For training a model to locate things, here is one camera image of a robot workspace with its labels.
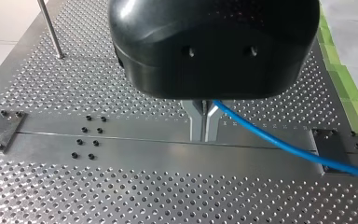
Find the green edge strip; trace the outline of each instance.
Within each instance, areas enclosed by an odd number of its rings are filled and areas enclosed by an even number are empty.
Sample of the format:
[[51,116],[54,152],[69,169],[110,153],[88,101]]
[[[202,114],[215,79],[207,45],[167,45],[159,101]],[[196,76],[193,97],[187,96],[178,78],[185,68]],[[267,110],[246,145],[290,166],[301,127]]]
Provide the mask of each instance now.
[[318,40],[324,64],[354,132],[358,133],[358,90],[346,66],[341,64],[321,6]]

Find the black plastic cover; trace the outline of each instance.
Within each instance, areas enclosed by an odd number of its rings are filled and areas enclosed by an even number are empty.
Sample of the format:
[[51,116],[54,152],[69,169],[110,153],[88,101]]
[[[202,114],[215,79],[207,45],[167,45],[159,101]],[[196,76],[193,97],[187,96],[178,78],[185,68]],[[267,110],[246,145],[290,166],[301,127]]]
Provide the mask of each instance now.
[[257,99],[297,79],[317,0],[111,0],[120,63],[139,91],[173,99]]

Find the metal clamp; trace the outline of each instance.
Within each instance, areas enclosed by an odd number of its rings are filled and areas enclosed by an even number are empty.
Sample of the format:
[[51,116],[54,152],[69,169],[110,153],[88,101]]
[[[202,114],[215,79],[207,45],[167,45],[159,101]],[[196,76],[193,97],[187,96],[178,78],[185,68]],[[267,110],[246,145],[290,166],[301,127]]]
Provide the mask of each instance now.
[[7,112],[2,110],[0,112],[0,152],[3,153],[8,149],[10,141],[24,117],[25,113],[20,111]]

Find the metal bar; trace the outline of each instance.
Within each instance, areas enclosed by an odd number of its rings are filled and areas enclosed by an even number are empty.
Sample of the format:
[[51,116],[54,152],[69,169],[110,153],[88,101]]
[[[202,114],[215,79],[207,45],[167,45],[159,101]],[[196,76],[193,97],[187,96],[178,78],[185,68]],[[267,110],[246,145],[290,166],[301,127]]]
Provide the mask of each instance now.
[[60,47],[60,43],[58,42],[58,38],[55,34],[53,24],[51,23],[50,16],[48,15],[48,9],[46,8],[46,4],[44,0],[37,0],[40,6],[40,10],[42,11],[43,17],[46,20],[46,24],[48,25],[48,31],[50,32],[51,41],[53,42],[54,48],[57,51],[57,58],[62,59],[63,53]]

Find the screw hole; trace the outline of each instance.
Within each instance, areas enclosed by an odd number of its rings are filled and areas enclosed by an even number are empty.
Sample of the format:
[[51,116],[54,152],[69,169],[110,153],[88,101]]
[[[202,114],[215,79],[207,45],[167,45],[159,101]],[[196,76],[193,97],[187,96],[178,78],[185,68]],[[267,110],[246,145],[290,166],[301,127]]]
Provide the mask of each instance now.
[[258,48],[256,46],[247,47],[243,50],[243,56],[255,57],[257,56]]
[[182,54],[186,57],[193,58],[195,56],[195,50],[190,46],[182,47]]

